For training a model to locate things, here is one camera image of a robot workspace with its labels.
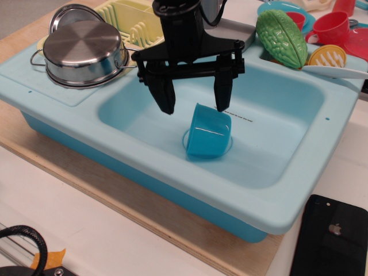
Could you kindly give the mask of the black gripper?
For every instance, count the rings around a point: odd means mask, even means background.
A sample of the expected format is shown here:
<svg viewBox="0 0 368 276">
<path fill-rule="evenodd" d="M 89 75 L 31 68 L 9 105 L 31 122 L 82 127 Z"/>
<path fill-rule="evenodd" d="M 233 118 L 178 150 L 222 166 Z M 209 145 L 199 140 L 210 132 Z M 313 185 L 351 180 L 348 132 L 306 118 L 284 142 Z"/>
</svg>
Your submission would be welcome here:
<svg viewBox="0 0 368 276">
<path fill-rule="evenodd" d="M 175 90 L 172 79 L 214 76 L 216 108 L 229 107 L 233 79 L 245 72 L 237 39 L 214 37 L 204 28 L 208 22 L 201 1 L 154 1 L 164 42 L 136 52 L 139 81 L 145 83 L 159 109 L 173 114 Z"/>
</svg>

